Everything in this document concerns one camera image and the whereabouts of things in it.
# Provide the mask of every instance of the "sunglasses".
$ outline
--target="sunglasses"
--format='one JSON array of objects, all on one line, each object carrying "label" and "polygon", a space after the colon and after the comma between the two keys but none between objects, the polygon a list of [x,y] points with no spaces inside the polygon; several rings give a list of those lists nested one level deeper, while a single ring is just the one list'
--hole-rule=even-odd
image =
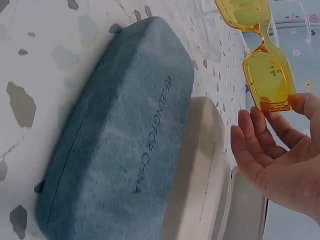
[{"label": "sunglasses", "polygon": [[243,72],[256,107],[263,113],[295,109],[294,78],[285,53],[269,37],[268,0],[214,0],[231,28],[260,35],[261,45],[243,61]]}]

